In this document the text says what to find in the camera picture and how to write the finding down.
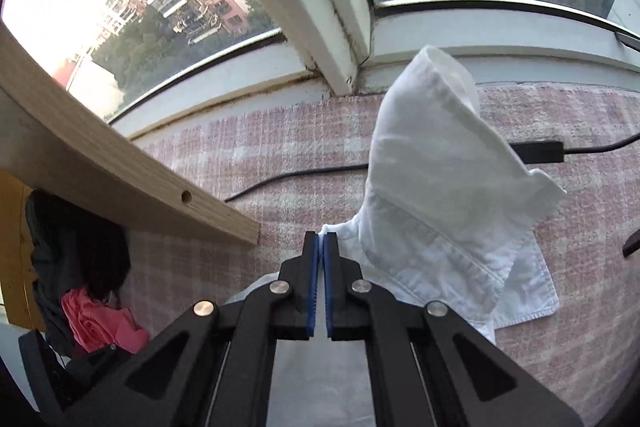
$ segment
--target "wooden shelf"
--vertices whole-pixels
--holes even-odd
[[[0,169],[129,229],[255,245],[259,224],[75,100],[0,23]]]

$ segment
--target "pink cloth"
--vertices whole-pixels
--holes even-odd
[[[110,344],[136,353],[149,341],[149,333],[135,324],[128,309],[113,310],[94,301],[87,295],[86,288],[66,293],[62,297],[62,309],[75,340],[89,353]]]

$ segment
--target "wooden board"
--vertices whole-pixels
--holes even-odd
[[[9,323],[30,330],[31,314],[20,256],[23,189],[20,181],[8,172],[0,171],[0,287]]]
[[[165,168],[55,84],[4,23],[0,169],[130,229],[258,240],[256,221]]]
[[[40,309],[33,298],[33,281],[38,278],[31,265],[31,253],[33,252],[33,241],[27,225],[27,216],[24,206],[31,189],[27,185],[22,185],[22,204],[20,206],[20,266],[22,268],[22,283],[24,284],[24,294],[27,297],[27,308],[31,317],[31,328],[40,331],[47,331],[40,314]]]

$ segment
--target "dark jacket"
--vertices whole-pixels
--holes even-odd
[[[47,342],[71,357],[75,341],[61,297],[84,285],[102,300],[120,288],[129,272],[124,230],[57,196],[34,190],[26,203],[33,241],[31,264],[38,275],[33,297],[47,327]]]

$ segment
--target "white window sill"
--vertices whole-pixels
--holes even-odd
[[[630,32],[578,10],[529,0],[398,0],[382,3],[376,16],[372,54],[358,73],[363,92],[388,88],[426,44],[461,60],[478,83],[640,90],[640,53],[614,34]],[[195,64],[134,102],[113,128],[139,137],[204,108],[314,76],[288,42],[260,47],[279,35],[268,32]]]
[[[132,139],[204,108],[312,76],[288,42],[259,47],[279,35],[272,30],[194,64],[124,108],[110,125]]]

